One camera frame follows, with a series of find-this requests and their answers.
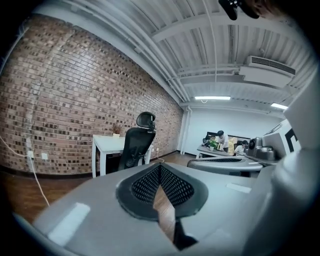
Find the ceiling-mounted air conditioner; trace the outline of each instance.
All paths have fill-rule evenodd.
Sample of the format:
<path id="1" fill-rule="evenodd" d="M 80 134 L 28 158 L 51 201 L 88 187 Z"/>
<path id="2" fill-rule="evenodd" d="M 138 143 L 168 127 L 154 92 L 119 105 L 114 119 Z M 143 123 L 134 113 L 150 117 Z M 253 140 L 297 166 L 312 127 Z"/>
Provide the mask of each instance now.
<path id="1" fill-rule="evenodd" d="M 248 56 L 247 66 L 241 66 L 239 75 L 243 75 L 245 81 L 263 83 L 276 87 L 285 87 L 296 75 L 296 70 L 280 62 Z"/>

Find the fluorescent light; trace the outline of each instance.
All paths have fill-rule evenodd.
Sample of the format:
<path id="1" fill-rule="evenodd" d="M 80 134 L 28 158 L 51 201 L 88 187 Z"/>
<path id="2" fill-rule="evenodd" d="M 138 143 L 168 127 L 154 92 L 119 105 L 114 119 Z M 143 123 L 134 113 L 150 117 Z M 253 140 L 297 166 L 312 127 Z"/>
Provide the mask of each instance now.
<path id="1" fill-rule="evenodd" d="M 230 100 L 229 96 L 195 96 L 196 100 Z"/>
<path id="2" fill-rule="evenodd" d="M 275 108 L 279 108 L 279 109 L 283 109 L 283 110 L 286 110 L 288 108 L 287 106 L 280 105 L 280 104 L 277 104 L 277 103 L 273 103 L 271 105 L 271 107 L 275 107 Z"/>

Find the white shirt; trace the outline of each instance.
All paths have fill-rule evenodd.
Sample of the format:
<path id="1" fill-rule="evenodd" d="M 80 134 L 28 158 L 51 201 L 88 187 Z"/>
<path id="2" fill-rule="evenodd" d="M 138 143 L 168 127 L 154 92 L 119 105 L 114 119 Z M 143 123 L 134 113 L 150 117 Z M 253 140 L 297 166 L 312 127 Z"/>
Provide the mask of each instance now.
<path id="1" fill-rule="evenodd" d="M 239 145 L 236 147 L 236 149 L 234 150 L 234 153 L 236 153 L 237 156 L 240 156 L 238 153 L 243 153 L 244 152 L 244 148 L 242 147 L 242 145 Z"/>
<path id="2" fill-rule="evenodd" d="M 215 141 L 222 144 L 221 149 L 229 148 L 229 137 L 228 137 L 228 135 L 224 134 L 224 135 L 222 135 L 222 138 L 219 138 L 219 136 L 217 136 Z"/>

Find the green plant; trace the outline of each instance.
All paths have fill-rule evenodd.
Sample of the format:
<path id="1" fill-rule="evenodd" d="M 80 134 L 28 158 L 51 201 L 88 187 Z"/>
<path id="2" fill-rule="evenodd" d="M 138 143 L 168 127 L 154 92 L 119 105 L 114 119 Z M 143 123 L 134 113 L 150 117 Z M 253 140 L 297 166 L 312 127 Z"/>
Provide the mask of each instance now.
<path id="1" fill-rule="evenodd" d="M 122 127 L 121 127 L 119 124 L 117 124 L 117 123 L 114 122 L 114 123 L 112 124 L 111 130 L 112 130 L 112 132 L 113 132 L 114 134 L 120 134 L 121 131 L 122 131 Z"/>
<path id="2" fill-rule="evenodd" d="M 210 147 L 213 147 L 215 150 L 218 148 L 218 142 L 215 140 L 210 140 Z"/>

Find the wooden floor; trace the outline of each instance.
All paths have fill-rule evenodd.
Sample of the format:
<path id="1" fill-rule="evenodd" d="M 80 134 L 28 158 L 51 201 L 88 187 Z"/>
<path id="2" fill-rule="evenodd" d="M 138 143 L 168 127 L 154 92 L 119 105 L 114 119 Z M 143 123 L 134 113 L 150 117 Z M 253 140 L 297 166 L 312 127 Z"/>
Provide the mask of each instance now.
<path id="1" fill-rule="evenodd" d="M 163 157 L 163 159 L 166 163 L 187 166 L 188 161 L 194 159 L 194 157 L 181 155 L 176 152 Z M 157 159 L 153 162 L 162 162 L 162 160 Z M 47 200 L 49 203 L 52 203 L 89 179 L 91 178 L 38 180 Z M 46 208 L 46 202 L 41 195 L 35 179 L 0 172 L 0 181 L 7 192 L 8 200 L 11 203 L 13 211 L 24 217 L 30 223 Z M 161 187 L 159 187 L 156 193 L 153 207 L 158 211 L 160 227 L 168 238 L 173 241 L 175 208 Z"/>

